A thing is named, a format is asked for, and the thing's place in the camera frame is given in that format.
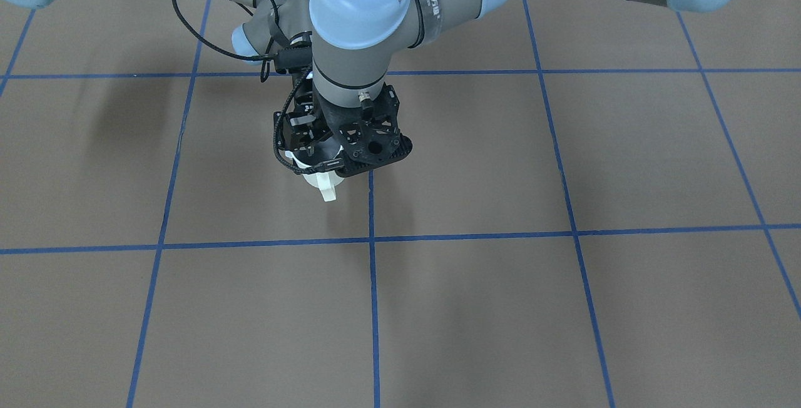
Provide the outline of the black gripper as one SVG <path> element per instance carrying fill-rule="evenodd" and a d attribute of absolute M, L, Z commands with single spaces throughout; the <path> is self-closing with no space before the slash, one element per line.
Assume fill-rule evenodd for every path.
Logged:
<path fill-rule="evenodd" d="M 288 48 L 277 53 L 275 66 L 280 74 L 292 77 L 293 95 L 284 115 L 277 114 L 277 142 L 281 151 L 311 148 L 323 140 L 323 119 L 313 102 L 312 50 Z"/>

